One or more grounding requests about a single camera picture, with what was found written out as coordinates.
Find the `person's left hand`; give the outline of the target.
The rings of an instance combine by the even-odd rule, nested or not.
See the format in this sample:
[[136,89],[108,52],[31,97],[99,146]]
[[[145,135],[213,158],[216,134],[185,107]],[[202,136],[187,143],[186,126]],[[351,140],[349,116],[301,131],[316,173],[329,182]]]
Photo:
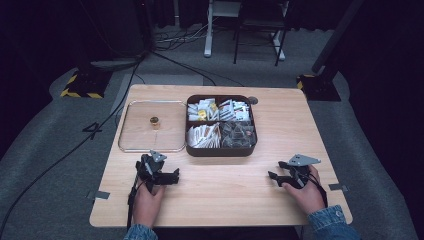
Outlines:
[[139,186],[134,202],[133,223],[152,228],[160,212],[166,187],[159,186],[153,193],[142,184]]

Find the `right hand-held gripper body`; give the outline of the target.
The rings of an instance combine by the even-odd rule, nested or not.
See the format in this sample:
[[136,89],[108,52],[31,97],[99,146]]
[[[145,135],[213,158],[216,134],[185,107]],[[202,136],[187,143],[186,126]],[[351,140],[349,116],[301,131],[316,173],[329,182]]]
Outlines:
[[313,157],[309,157],[302,154],[295,154],[287,163],[292,166],[289,168],[291,177],[294,179],[292,186],[301,189],[307,182],[310,174],[309,166],[312,164],[318,164],[321,160]]

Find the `pile of clear pyramid bags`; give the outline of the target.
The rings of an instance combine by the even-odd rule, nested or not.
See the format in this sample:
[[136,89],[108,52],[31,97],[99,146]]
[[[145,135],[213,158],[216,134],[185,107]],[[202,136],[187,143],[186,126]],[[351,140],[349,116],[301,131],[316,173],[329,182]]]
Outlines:
[[257,143],[256,131],[250,121],[228,121],[220,126],[224,148],[250,148]]

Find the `white desk frame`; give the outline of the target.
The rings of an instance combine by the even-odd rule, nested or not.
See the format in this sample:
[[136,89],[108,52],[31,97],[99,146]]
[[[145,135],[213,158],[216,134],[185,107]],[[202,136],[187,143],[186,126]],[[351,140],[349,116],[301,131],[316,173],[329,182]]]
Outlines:
[[[204,46],[204,56],[206,58],[212,56],[213,42],[213,21],[218,17],[236,18],[238,16],[240,3],[231,0],[208,0],[207,10],[207,32]],[[282,32],[271,33],[272,44],[275,49],[279,61],[286,59],[283,51],[278,50],[278,46],[283,40]]]

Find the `pile of white yellow packets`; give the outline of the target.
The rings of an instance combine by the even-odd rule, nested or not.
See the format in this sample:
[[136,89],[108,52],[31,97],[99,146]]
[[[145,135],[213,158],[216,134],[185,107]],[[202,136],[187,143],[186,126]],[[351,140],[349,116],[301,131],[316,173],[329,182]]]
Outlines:
[[219,109],[214,98],[201,99],[187,105],[189,121],[218,121]]

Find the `dark slanted stand pole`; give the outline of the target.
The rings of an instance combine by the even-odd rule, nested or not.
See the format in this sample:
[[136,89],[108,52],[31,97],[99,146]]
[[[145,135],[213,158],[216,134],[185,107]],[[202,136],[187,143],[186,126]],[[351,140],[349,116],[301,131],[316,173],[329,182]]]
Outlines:
[[334,30],[332,36],[329,38],[323,50],[319,54],[315,63],[313,64],[311,70],[314,73],[319,73],[321,71],[321,68],[324,67],[327,61],[330,59],[330,56],[334,52],[337,43],[342,38],[344,32],[350,25],[352,19],[356,15],[363,2],[364,0],[353,0],[352,3],[349,5],[340,22],[338,23],[336,29]]

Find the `person's right hand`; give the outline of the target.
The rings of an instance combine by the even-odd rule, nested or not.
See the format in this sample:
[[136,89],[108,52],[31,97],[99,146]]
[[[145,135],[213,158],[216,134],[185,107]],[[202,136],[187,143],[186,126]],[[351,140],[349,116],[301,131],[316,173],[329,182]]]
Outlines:
[[318,187],[311,181],[302,189],[296,189],[288,183],[283,183],[282,187],[295,199],[300,209],[306,215],[325,208],[325,203]]

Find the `brown divided box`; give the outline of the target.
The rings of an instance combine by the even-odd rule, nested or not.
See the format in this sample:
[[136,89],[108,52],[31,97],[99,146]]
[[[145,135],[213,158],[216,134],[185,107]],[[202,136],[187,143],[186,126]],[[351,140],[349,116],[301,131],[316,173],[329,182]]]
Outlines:
[[[251,104],[249,103],[249,100],[247,97],[242,95],[192,95],[187,99],[187,105],[189,103],[198,103],[201,99],[208,99],[208,98],[214,98],[215,102],[219,109],[219,104],[224,102],[228,99],[233,99],[236,101],[243,101],[246,102],[250,106],[250,122],[255,127],[254,122],[254,116]],[[200,126],[203,124],[206,125],[212,125],[215,123],[218,123],[219,126],[221,126],[224,122],[228,121],[221,121],[220,119],[218,121],[189,121],[188,115],[186,117],[186,134],[190,127],[192,126]],[[190,147],[186,142],[186,150],[189,155],[195,156],[195,157],[244,157],[249,156],[253,153],[255,145],[253,145],[250,148],[224,148],[222,145],[220,145],[219,148],[192,148]]]

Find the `black chair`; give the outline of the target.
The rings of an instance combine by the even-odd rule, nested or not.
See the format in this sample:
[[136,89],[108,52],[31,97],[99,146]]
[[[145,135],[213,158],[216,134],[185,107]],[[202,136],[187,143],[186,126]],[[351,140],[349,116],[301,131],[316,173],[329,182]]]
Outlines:
[[235,49],[233,63],[237,63],[242,31],[269,32],[272,37],[271,46],[276,52],[275,66],[285,59],[283,43],[288,25],[286,17],[289,13],[290,0],[241,0],[233,39]]

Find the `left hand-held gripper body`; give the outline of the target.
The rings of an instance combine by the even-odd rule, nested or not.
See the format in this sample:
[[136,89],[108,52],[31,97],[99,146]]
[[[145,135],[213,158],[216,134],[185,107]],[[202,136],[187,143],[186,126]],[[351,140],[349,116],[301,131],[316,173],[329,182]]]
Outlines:
[[166,174],[162,172],[165,159],[165,155],[153,150],[141,156],[141,160],[136,163],[137,179],[140,180],[136,189],[145,184],[148,191],[152,192],[154,185],[167,185]]

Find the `pile of white brown sachets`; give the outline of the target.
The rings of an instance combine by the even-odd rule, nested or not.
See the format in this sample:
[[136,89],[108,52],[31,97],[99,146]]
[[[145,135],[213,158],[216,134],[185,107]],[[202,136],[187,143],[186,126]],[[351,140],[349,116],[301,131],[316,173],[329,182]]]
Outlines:
[[219,148],[221,145],[219,124],[190,127],[186,134],[186,142],[192,148]]

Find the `stand base with yellow stripes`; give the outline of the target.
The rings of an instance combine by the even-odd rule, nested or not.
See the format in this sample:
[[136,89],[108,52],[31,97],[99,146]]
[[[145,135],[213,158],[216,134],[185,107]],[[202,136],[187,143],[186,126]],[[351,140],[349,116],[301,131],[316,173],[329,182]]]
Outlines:
[[103,70],[93,70],[89,73],[75,71],[60,96],[101,99],[105,96],[111,76],[111,72]]
[[296,77],[296,86],[308,101],[333,101],[341,100],[332,81],[323,80],[318,75],[302,74]]

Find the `pile of white striped packets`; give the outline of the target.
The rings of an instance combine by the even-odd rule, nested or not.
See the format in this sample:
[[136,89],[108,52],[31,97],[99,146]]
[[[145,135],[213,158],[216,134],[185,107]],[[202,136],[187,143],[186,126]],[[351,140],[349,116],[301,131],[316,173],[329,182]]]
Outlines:
[[249,121],[250,106],[243,101],[225,100],[219,104],[219,119],[221,121]]

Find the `clear lid with gold knob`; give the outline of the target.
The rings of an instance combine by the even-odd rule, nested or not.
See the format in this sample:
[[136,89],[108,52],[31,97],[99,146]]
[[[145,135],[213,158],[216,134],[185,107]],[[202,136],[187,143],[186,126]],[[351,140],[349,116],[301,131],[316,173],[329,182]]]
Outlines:
[[185,147],[186,105],[177,100],[132,101],[118,147],[124,152],[178,152]]

